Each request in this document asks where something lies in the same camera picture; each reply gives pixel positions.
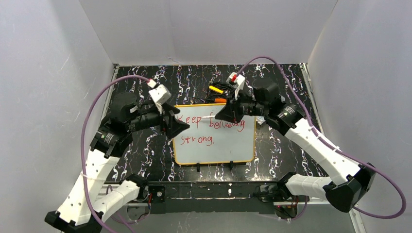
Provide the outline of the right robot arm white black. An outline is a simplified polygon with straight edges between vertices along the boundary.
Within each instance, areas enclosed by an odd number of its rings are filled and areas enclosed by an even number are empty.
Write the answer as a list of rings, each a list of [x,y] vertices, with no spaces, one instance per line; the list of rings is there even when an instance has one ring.
[[[226,82],[233,90],[228,93],[226,105],[215,115],[217,120],[239,123],[244,116],[263,117],[271,128],[296,143],[328,174],[312,177],[290,172],[277,182],[275,195],[284,199],[315,197],[347,213],[370,189],[375,172],[344,158],[336,146],[325,145],[320,132],[308,123],[303,112],[283,100],[277,84],[254,87],[253,95],[249,95],[243,90],[244,77],[235,75]]]

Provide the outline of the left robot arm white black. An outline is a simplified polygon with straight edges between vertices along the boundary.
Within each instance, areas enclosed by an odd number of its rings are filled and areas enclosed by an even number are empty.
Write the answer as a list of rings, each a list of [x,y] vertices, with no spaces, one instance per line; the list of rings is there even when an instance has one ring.
[[[168,139],[173,139],[189,129],[189,124],[175,117],[180,112],[176,107],[164,103],[164,112],[159,113],[153,101],[145,104],[149,108],[140,109],[133,93],[121,93],[113,99],[110,112],[90,144],[86,172],[79,175],[63,204],[46,214],[46,223],[64,233],[99,233],[108,218],[142,194],[148,182],[132,174],[105,197],[98,198],[108,174],[132,143],[132,133],[158,126]]]

